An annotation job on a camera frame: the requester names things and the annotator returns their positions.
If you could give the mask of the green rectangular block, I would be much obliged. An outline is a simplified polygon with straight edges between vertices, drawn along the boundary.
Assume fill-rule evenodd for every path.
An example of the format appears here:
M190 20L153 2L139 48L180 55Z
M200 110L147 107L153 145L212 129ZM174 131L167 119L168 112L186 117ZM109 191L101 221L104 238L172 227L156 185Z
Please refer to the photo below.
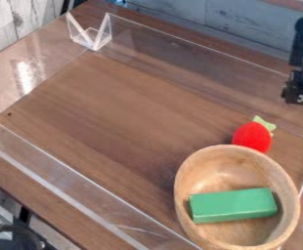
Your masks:
M191 194L188 206L195 224L264 218L278 211L267 187Z

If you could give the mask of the brown wooden bowl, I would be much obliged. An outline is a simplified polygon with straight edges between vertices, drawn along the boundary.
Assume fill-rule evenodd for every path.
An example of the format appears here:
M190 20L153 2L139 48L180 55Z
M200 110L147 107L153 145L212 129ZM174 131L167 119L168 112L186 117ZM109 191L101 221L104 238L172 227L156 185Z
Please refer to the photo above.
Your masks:
M244 188L272 190L275 216L194 223L191 194ZM294 233L300 216L298 189L282 166L266 154L235 145L208 146L184 160L174 182L174 205L182 229L204 250L276 250Z

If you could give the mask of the red plush strawberry toy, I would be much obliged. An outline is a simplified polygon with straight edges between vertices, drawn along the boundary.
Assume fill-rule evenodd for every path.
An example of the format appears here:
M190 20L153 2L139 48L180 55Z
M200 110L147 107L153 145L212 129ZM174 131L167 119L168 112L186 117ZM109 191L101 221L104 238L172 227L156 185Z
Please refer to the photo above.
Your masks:
M238 127L231 143L267 153L272 146L272 136L276 125L256 115L250 122Z

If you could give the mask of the black metal clamp stand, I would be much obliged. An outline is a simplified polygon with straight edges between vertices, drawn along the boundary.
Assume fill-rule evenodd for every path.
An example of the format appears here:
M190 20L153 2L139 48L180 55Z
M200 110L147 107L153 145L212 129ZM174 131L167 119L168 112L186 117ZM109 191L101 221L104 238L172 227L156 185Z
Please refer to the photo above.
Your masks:
M0 214L0 250L57 250L12 215Z

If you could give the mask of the clear acrylic corner bracket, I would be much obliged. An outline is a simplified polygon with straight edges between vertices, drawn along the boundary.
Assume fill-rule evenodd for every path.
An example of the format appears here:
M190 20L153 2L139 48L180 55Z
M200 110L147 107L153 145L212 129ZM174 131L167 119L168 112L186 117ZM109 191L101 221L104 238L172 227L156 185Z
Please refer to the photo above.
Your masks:
M88 49L99 51L112 40L111 19L108 14L104 15L99 29L93 27L83 29L71 13L67 13L65 19L72 41Z

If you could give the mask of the clear acrylic front wall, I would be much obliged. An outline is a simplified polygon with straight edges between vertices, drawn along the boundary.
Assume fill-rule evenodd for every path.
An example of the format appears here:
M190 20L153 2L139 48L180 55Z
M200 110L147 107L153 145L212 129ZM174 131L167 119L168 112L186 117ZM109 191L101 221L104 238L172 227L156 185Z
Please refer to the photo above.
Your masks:
M1 124L0 188L81 250L202 250Z

